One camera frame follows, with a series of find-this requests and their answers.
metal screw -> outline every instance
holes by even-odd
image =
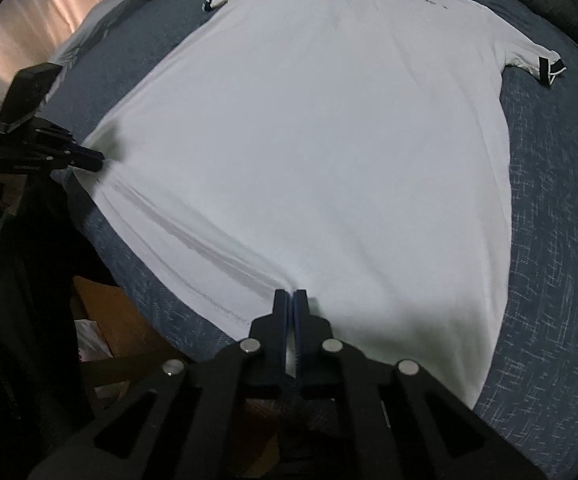
[[[262,345],[260,344],[260,341],[253,337],[248,337],[247,339],[240,341],[240,349],[245,352],[245,354],[253,354],[260,350],[261,347]]]
[[[325,339],[322,342],[322,349],[330,354],[336,354],[342,349],[342,343],[337,339]]]
[[[185,364],[180,359],[169,359],[162,364],[162,371],[167,375],[178,375],[185,369]]]
[[[415,361],[405,359],[398,363],[398,370],[401,374],[416,375],[420,371],[420,367]]]

white plastic bag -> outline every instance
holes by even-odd
[[[77,319],[78,356],[81,363],[112,358],[113,355],[100,333],[98,323],[90,319]]]

gray blanket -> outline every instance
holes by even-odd
[[[200,1],[153,0],[137,10],[74,67],[44,115],[82,140],[210,18]],[[568,66],[551,89],[520,69],[504,72],[513,190],[509,300],[475,408],[550,478],[565,480],[578,471],[578,46],[517,0],[476,1],[559,52]],[[165,338],[195,359],[229,342],[156,280],[73,177],[65,185],[76,225]]]

blue bedspread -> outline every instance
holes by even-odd
[[[550,478],[571,479],[578,471],[578,47],[516,0],[475,1],[559,52],[568,66],[550,89],[520,69],[504,72],[513,190],[509,300],[475,411]],[[82,58],[44,116],[82,140],[209,18],[201,0],[146,3]],[[165,338],[195,359],[211,357],[229,342],[146,269],[73,175],[64,183],[74,221]]]

white polo shirt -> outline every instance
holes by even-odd
[[[306,288],[337,337],[474,406],[510,265],[501,72],[542,57],[550,83],[560,56],[470,0],[210,5],[90,135],[108,164],[80,181],[228,335]]]

